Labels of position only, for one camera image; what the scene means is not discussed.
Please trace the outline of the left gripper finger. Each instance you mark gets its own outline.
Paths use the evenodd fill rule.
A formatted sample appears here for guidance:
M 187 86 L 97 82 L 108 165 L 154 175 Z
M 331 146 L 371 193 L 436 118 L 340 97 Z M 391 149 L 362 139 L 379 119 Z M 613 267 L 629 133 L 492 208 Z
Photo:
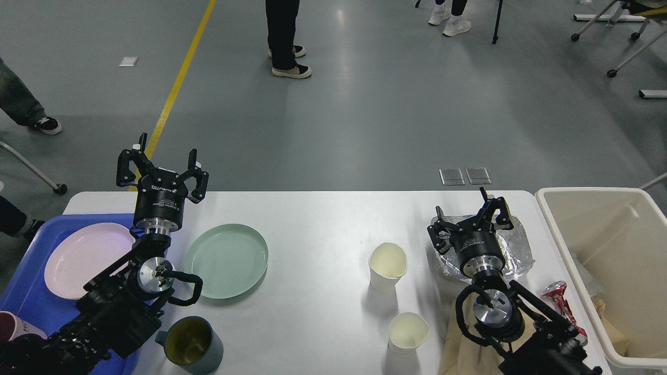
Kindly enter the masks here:
M 131 145 L 129 149 L 123 149 L 117 160 L 115 185 L 118 187 L 138 186 L 135 183 L 137 175 L 131 171 L 130 164 L 134 163 L 140 176 L 150 174 L 152 162 L 146 155 L 147 133 L 141 133 L 138 142 Z
M 186 181 L 191 178 L 195 180 L 193 190 L 189 190 L 186 186 Z M 192 149 L 188 157 L 186 171 L 177 174 L 175 178 L 175 194 L 180 199 L 188 199 L 194 204 L 198 204 L 205 199 L 208 180 L 209 173 L 203 171 L 201 164 L 198 162 L 197 149 Z

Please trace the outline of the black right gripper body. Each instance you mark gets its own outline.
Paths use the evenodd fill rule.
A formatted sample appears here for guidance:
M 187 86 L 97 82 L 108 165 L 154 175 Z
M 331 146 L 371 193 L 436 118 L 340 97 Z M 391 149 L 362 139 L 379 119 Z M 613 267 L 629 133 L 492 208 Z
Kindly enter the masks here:
M 485 231 L 455 232 L 450 244 L 456 254 L 458 269 L 468 278 L 480 278 L 482 274 L 503 276 L 507 261 L 503 256 L 495 233 Z

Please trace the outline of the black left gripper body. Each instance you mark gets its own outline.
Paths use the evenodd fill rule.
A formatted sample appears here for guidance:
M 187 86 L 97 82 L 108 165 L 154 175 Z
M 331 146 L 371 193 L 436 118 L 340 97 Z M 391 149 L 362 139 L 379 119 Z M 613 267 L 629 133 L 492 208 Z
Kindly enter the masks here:
M 133 225 L 145 230 L 152 223 L 160 222 L 168 232 L 182 228 L 183 211 L 188 188 L 177 181 L 180 173 L 157 168 L 156 175 L 146 174 L 138 180 L 138 196 Z

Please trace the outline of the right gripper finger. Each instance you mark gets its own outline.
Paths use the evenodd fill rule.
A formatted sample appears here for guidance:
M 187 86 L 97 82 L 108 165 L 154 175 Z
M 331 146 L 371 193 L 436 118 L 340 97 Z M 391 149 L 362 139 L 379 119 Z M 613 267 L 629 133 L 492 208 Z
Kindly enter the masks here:
M 450 239 L 455 233 L 460 233 L 460 226 L 444 219 L 440 206 L 436 206 L 436 220 L 427 227 L 427 233 L 431 239 L 434 249 L 445 255 L 453 247 Z
M 484 203 L 473 220 L 477 232 L 496 233 L 498 230 L 514 230 L 514 223 L 504 197 L 491 197 L 484 187 L 479 188 Z

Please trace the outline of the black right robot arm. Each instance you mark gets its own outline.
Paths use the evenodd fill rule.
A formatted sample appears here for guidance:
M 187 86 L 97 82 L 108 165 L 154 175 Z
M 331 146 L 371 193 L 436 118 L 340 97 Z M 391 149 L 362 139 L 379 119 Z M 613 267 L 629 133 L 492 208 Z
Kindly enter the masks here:
M 513 230 L 503 197 L 480 189 L 477 214 L 453 221 L 440 206 L 427 233 L 436 252 L 454 254 L 459 273 L 470 281 L 453 302 L 462 337 L 490 347 L 502 374 L 601 374 L 585 364 L 587 340 L 562 314 L 515 280 L 505 277 L 508 262 L 498 230 Z

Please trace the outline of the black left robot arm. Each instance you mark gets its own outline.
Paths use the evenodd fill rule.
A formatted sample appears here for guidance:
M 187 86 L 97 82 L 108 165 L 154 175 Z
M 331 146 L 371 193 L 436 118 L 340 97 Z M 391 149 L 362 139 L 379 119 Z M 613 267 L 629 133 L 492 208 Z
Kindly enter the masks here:
M 177 271 L 165 254 L 170 235 L 182 228 L 185 201 L 201 202 L 209 173 L 189 154 L 178 173 L 154 166 L 147 133 L 121 151 L 115 183 L 138 191 L 131 250 L 85 285 L 79 314 L 46 339 L 20 335 L 2 344 L 2 374 L 88 374 L 112 352 L 133 354 L 160 329 L 165 304 L 190 306 L 202 295 L 200 276 Z

